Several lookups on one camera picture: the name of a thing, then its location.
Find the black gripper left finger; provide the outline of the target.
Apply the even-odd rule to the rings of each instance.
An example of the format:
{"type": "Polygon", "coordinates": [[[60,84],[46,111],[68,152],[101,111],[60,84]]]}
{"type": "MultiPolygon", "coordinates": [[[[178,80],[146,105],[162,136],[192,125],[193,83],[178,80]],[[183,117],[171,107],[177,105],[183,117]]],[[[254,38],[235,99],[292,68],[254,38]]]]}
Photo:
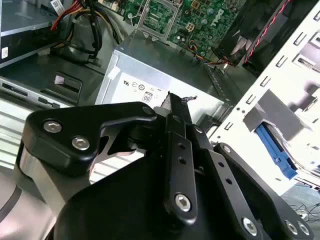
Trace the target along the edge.
{"type": "Polygon", "coordinates": [[[25,122],[17,156],[56,214],[84,199],[114,208],[128,198],[176,222],[198,216],[188,103],[168,93],[161,106],[135,101],[35,111],[25,122]]]}

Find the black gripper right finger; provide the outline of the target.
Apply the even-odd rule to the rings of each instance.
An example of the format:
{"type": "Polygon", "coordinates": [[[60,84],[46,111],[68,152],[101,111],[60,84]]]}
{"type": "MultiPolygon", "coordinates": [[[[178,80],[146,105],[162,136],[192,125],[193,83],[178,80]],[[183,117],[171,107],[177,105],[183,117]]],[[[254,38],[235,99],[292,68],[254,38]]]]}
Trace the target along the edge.
{"type": "Polygon", "coordinates": [[[193,99],[181,99],[181,114],[193,164],[203,172],[196,178],[200,226],[213,231],[215,240],[315,239],[308,224],[229,145],[212,146],[192,124],[188,102],[193,99]]]}

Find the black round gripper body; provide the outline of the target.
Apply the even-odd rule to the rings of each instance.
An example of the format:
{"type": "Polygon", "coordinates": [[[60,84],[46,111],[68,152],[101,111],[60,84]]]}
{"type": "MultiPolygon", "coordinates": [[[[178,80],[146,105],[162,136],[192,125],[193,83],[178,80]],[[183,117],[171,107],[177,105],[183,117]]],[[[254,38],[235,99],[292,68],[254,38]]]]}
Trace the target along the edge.
{"type": "Polygon", "coordinates": [[[224,158],[194,125],[166,123],[161,144],[71,198],[56,240],[238,240],[237,189],[224,158]]]}

